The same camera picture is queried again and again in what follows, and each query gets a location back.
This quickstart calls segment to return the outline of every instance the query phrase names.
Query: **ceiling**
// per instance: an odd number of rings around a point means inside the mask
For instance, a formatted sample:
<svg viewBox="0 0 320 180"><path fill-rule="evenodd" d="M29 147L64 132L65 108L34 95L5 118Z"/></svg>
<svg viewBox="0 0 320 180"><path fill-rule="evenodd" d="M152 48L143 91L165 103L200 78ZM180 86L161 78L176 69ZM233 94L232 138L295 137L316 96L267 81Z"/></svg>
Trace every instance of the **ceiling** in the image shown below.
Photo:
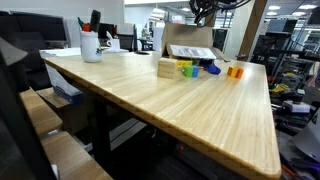
<svg viewBox="0 0 320 180"><path fill-rule="evenodd" d="M301 10L298 9L301 5L317 5L320 6L320 0L271 0L270 5L272 6L280 6L281 9L279 10L268 10L272 12L276 12L276 16L267 16L267 18L276 18L278 15L291 15L293 12L305 12L306 16L310 14L311 10ZM158 7L160 9L174 12L176 14L183 15L185 17L194 17L194 15L191 12L185 12L182 11L181 8L188 7L189 8L189 1L183 1L181 2L166 2L166 3L147 3L147 4L130 4L126 5L128 7L136 6L136 7L142 7L142 6L152 6L152 7ZM225 14L221 14L221 12L218 12L217 17L224 17Z"/></svg>

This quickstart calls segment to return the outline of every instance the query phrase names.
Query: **wooden table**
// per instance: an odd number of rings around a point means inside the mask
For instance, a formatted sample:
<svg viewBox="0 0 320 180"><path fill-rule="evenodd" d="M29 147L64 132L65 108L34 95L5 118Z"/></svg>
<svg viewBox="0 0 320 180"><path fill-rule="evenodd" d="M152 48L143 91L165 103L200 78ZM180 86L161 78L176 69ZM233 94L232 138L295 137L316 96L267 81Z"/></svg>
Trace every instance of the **wooden table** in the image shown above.
<svg viewBox="0 0 320 180"><path fill-rule="evenodd" d="M160 54L48 58L66 77L249 179L278 179L281 168L265 68L216 62L220 75L157 77ZM229 78L229 66L244 69Z"/></svg>
<svg viewBox="0 0 320 180"><path fill-rule="evenodd" d="M61 128L62 120L33 89L20 93L20 97L39 137Z"/></svg>
<svg viewBox="0 0 320 180"><path fill-rule="evenodd" d="M112 179L67 132L43 140L42 146L49 161L57 165L61 180Z"/></svg>

